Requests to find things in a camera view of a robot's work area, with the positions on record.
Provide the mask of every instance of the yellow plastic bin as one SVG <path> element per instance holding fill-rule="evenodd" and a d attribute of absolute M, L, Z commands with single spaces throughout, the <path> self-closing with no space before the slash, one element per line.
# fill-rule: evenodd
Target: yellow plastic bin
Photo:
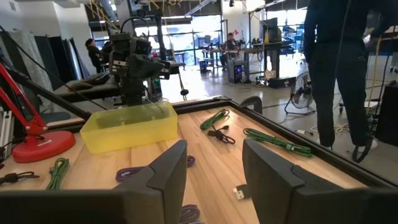
<path fill-rule="evenodd" d="M 102 153 L 177 137 L 177 114 L 169 102 L 95 112 L 80 134 L 88 150 Z"/>

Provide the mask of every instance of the person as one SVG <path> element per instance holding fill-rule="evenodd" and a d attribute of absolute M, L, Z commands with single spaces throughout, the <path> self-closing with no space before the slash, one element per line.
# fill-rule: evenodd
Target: person
<path fill-rule="evenodd" d="M 223 50 L 225 50 L 226 52 L 224 52 L 224 54 L 220 56 L 220 62 L 221 62 L 221 65 L 223 66 L 223 71 L 226 71 L 226 63 L 227 63 L 227 60 L 228 60 L 228 56 L 232 56 L 232 54 L 228 55 L 227 51 L 228 50 L 235 50 L 236 48 L 238 48 L 238 47 L 236 46 L 236 42 L 235 42 L 235 39 L 234 39 L 234 34 L 233 33 L 229 33 L 228 34 L 228 39 L 225 42 L 224 48 L 223 48 Z"/>
<path fill-rule="evenodd" d="M 96 68 L 96 72 L 101 73 L 102 72 L 101 60 L 100 60 L 101 52 L 95 45 L 95 41 L 90 38 L 86 41 L 85 45 L 88 50 L 88 56 L 90 57 L 91 62 L 93 63 L 94 67 Z"/>
<path fill-rule="evenodd" d="M 370 43 L 374 44 L 390 28 L 389 23 L 398 11 L 396 0 L 310 0 L 308 3 L 304 56 L 317 104 L 320 144 L 325 147 L 332 147 L 335 141 L 333 97 L 336 79 L 346 107 L 352 143 L 358 146 L 358 152 L 363 152 L 366 146 L 368 149 L 377 147 L 375 140 L 368 141 L 371 138 L 364 107 L 368 55 L 362 36 L 370 10 L 380 12 L 382 16 L 371 32 Z"/>
<path fill-rule="evenodd" d="M 398 73 L 398 52 L 392 53 L 390 73 L 392 73 L 392 71 Z"/>

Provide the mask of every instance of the green cable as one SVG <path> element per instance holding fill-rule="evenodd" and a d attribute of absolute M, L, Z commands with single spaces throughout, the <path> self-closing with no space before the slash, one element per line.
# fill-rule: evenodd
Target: green cable
<path fill-rule="evenodd" d="M 61 179 L 65 175 L 69 166 L 69 159 L 58 158 L 55 161 L 54 167 L 50 170 L 51 181 L 46 190 L 58 190 L 60 188 Z"/>
<path fill-rule="evenodd" d="M 217 114 L 214 114 L 211 118 L 207 119 L 205 122 L 203 122 L 200 125 L 200 129 L 206 130 L 211 128 L 211 125 L 213 125 L 216 121 L 225 118 L 226 116 L 229 115 L 229 110 L 220 110 L 217 112 Z"/>
<path fill-rule="evenodd" d="M 291 151 L 293 153 L 296 153 L 300 156 L 307 157 L 307 158 L 312 157 L 311 148 L 309 148 L 309 147 L 299 146 L 299 145 L 292 144 L 292 143 L 287 143 L 282 139 L 266 135 L 260 131 L 257 131 L 257 130 L 251 129 L 251 128 L 245 128 L 243 130 L 243 133 L 254 140 L 265 141 L 265 142 L 274 144 L 276 146 L 283 147 L 284 149 Z"/>

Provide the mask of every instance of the computer tower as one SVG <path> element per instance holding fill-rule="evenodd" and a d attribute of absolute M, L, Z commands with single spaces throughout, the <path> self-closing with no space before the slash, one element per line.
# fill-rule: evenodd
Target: computer tower
<path fill-rule="evenodd" d="M 230 83 L 242 82 L 242 65 L 228 64 L 228 80 Z"/>
<path fill-rule="evenodd" d="M 380 115 L 377 121 L 376 138 L 384 143 L 398 146 L 398 84 L 384 88 Z"/>
<path fill-rule="evenodd" d="M 199 61 L 199 68 L 200 68 L 200 72 L 207 72 L 207 61 L 206 60 L 200 60 Z"/>

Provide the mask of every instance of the wall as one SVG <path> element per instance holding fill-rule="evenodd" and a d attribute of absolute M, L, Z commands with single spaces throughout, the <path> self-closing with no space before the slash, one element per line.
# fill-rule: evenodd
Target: wall
<path fill-rule="evenodd" d="M 57 13 L 52 1 L 19 2 L 24 27 L 34 35 L 50 37 L 61 34 Z"/>
<path fill-rule="evenodd" d="M 11 9 L 10 2 L 15 5 L 15 11 Z M 15 2 L 14 0 L 1 1 L 0 25 L 2 25 L 7 31 L 23 28 L 21 9 L 19 8 L 18 2 Z"/>
<path fill-rule="evenodd" d="M 250 1 L 246 1 L 246 2 L 247 2 L 246 5 L 248 7 L 248 11 L 254 10 L 257 7 L 264 5 L 263 0 L 250 0 Z M 260 35 L 259 19 L 263 19 L 263 18 L 265 18 L 264 10 L 261 10 L 259 12 L 254 12 L 254 15 L 253 15 L 253 17 L 251 19 L 251 23 L 250 23 L 251 39 L 259 38 L 259 35 Z"/>
<path fill-rule="evenodd" d="M 229 1 L 222 1 L 223 19 L 228 20 L 228 32 L 237 30 L 239 34 L 235 37 L 236 40 L 244 37 L 245 41 L 249 40 L 249 15 L 243 14 L 246 7 L 241 1 L 235 1 L 234 7 L 229 6 Z M 223 35 L 226 40 L 226 23 L 223 24 Z"/>
<path fill-rule="evenodd" d="M 80 4 L 80 7 L 63 8 L 57 3 L 54 3 L 53 6 L 57 14 L 62 38 L 73 38 L 80 58 L 86 68 L 90 74 L 96 73 L 96 69 L 88 56 L 88 51 L 85 46 L 86 40 L 91 38 L 91 31 L 88 26 L 84 5 Z"/>

